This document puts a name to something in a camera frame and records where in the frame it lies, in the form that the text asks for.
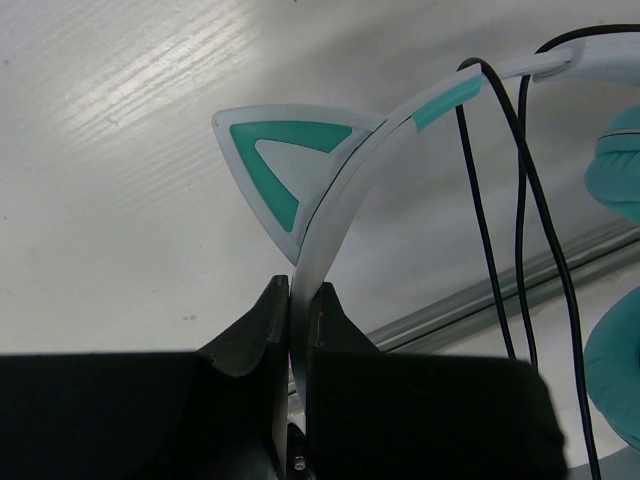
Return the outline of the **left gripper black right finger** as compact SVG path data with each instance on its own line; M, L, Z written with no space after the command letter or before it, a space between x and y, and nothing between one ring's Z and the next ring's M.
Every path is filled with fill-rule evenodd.
M306 431L320 479L563 479L546 384L507 358L383 353L331 284L310 309Z

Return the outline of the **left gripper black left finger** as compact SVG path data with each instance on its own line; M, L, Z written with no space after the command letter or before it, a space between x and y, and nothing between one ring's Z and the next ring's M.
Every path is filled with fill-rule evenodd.
M279 479L289 285L194 351L5 355L5 479Z

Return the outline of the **teal cat ear headphones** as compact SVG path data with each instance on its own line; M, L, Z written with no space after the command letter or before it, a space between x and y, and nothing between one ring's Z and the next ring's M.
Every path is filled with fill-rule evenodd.
M567 301L578 403L586 437L593 434L587 403L580 317L566 257L552 224L526 141L525 87L511 101L504 81L526 86L554 77L623 84L639 80L639 28L615 24L571 31L533 55L490 66L465 60L455 74L386 116L314 105L261 105L217 112L212 126L232 176L263 228L294 266L291 287L291 365L305 397L309 370L302 353L311 302L379 170L411 137L490 85L518 150L520 197L532 195Z

